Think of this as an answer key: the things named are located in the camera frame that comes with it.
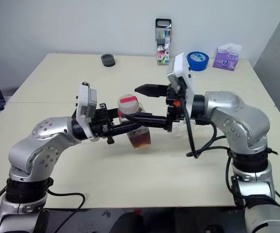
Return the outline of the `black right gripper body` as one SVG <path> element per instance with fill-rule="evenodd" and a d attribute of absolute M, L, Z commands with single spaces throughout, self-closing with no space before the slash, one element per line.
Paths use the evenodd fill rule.
<path fill-rule="evenodd" d="M 181 106 L 181 99 L 185 100 L 186 91 L 184 88 L 181 88 L 178 93 L 175 92 L 175 89 L 169 84 L 166 91 L 166 104 L 167 104 L 167 113 L 166 113 L 166 126 L 165 130 L 172 132 L 173 123 L 180 122 L 184 119 L 184 110 Z"/>

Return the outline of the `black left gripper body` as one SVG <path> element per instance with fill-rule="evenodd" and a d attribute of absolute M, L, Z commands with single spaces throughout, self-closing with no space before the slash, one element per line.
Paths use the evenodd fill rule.
<path fill-rule="evenodd" d="M 106 104 L 101 103 L 99 109 L 95 111 L 90 127 L 94 136 L 98 138 L 106 138 L 108 144 L 113 144 L 115 142 L 113 137 L 107 135 L 114 126 L 114 119 L 109 118 L 108 110 Z"/>

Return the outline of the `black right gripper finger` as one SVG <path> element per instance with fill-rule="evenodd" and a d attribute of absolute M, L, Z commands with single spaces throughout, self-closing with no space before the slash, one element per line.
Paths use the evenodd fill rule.
<path fill-rule="evenodd" d="M 134 113 L 129 115 L 125 114 L 124 118 L 145 127 L 167 128 L 167 119 L 164 116 L 155 116 L 151 113 Z"/>
<path fill-rule="evenodd" d="M 168 85 L 144 84 L 134 89 L 135 92 L 147 97 L 165 97 L 167 95 Z"/>

